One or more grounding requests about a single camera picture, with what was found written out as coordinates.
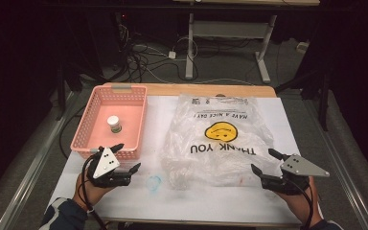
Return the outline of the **metal floor rail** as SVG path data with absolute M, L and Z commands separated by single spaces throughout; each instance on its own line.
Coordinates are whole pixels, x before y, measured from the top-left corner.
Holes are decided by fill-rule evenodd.
M 78 97 L 79 93 L 70 92 L 68 94 L 65 100 L 65 105 L 68 107 L 64 109 L 61 115 L 56 119 L 55 123 L 50 127 L 49 136 L 43 139 L 41 146 L 37 149 L 34 160 L 26 171 L 26 174 L 20 182 L 6 211 L 0 218 L 0 230 L 12 230 L 14 224 L 17 222 L 35 183 L 46 164 L 49 150 L 65 124 L 67 116 L 70 114 L 71 108 L 74 106 Z
M 362 155 L 345 120 L 338 111 L 338 106 L 331 101 L 325 127 L 319 122 L 318 105 L 312 101 L 305 101 L 316 129 L 326 146 L 326 155 L 332 165 L 332 170 L 339 183 L 337 190 L 343 191 L 342 201 L 337 210 L 346 207 L 353 214 L 343 214 L 340 221 L 345 221 L 347 230 L 368 230 L 368 162 Z

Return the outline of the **person's right hand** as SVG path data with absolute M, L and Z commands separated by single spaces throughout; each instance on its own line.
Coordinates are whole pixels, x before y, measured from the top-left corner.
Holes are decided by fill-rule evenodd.
M 322 220 L 318 209 L 318 192 L 314 184 L 314 178 L 310 177 L 310 186 L 305 191 L 307 197 L 310 199 L 312 206 L 306 200 L 304 195 L 284 195 L 277 193 L 281 199 L 285 201 L 289 210 L 303 223 L 308 222 L 310 213 L 312 217 L 310 219 L 310 226 L 315 225 L 318 221 Z

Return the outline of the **pink plastic basket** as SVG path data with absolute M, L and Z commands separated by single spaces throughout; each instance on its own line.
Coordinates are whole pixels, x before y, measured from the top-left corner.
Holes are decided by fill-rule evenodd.
M 147 109 L 147 88 L 141 85 L 95 86 L 82 114 L 70 149 L 88 158 L 99 146 L 123 144 L 115 153 L 120 160 L 140 158 L 142 130 Z M 122 130 L 113 133 L 109 116 L 120 119 Z

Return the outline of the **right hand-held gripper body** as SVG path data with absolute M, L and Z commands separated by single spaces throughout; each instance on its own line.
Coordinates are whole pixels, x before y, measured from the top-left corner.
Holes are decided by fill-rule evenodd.
M 286 161 L 282 161 L 280 170 L 283 174 L 281 176 L 262 174 L 261 183 L 264 189 L 296 196 L 307 190 L 310 185 L 310 176 L 330 176 L 329 172 L 298 154 L 289 155 Z

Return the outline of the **wooden table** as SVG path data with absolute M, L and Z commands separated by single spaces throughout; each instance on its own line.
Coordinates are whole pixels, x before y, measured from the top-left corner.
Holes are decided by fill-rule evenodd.
M 176 96 L 181 93 L 189 93 L 201 96 L 216 96 L 223 94 L 225 96 L 253 96 L 257 99 L 262 111 L 264 121 L 274 135 L 275 149 L 284 153 L 297 153 L 294 136 L 288 123 L 286 112 L 282 101 L 276 97 L 274 90 L 269 86 L 241 86 L 241 85 L 198 85 L 198 84 L 163 84 L 149 83 L 147 85 L 149 96 Z M 161 224 L 176 224 L 178 226 L 190 225 L 172 222 L 155 222 Z M 217 224 L 199 224 L 215 226 L 237 226 L 237 225 L 217 225 Z

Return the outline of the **person's left hand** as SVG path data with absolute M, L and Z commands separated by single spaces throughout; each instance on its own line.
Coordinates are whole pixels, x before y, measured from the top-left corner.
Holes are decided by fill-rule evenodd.
M 76 191 L 73 200 L 84 210 L 91 210 L 102 197 L 112 188 L 95 187 L 90 181 L 83 182 L 82 175 L 79 174 L 76 181 Z

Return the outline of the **small white-capped bottle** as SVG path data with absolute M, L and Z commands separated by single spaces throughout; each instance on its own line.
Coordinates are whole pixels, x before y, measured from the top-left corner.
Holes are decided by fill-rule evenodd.
M 122 130 L 122 126 L 120 125 L 120 119 L 118 116 L 109 116 L 106 121 L 110 127 L 110 130 L 113 133 L 119 133 Z

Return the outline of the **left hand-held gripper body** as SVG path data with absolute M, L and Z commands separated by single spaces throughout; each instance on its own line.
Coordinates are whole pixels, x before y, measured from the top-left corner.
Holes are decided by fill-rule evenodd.
M 88 166 L 89 181 L 100 188 L 128 186 L 131 179 L 129 172 L 114 172 L 120 166 L 119 161 L 110 148 L 104 148 L 94 155 Z

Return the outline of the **clear plastic smiley bag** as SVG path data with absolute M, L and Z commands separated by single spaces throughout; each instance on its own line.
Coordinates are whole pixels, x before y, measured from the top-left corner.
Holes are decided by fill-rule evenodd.
M 171 185 L 196 183 L 257 186 L 251 167 L 278 175 L 280 162 L 268 154 L 272 132 L 253 97 L 200 97 L 182 94 L 161 154 Z

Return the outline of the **white metal desk frame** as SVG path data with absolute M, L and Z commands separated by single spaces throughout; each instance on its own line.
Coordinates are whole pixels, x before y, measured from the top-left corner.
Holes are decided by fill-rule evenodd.
M 174 0 L 183 3 L 185 7 L 317 7 L 320 0 Z M 185 79 L 193 80 L 196 73 L 195 58 L 198 52 L 196 37 L 222 37 L 222 38 L 246 38 L 261 39 L 262 48 L 254 53 L 254 58 L 263 83 L 270 83 L 271 79 L 265 66 L 265 52 L 271 39 L 276 23 L 277 15 L 271 14 L 264 22 L 240 22 L 229 18 L 225 19 L 200 19 L 193 12 L 189 13 L 188 21 L 188 48 L 186 55 Z

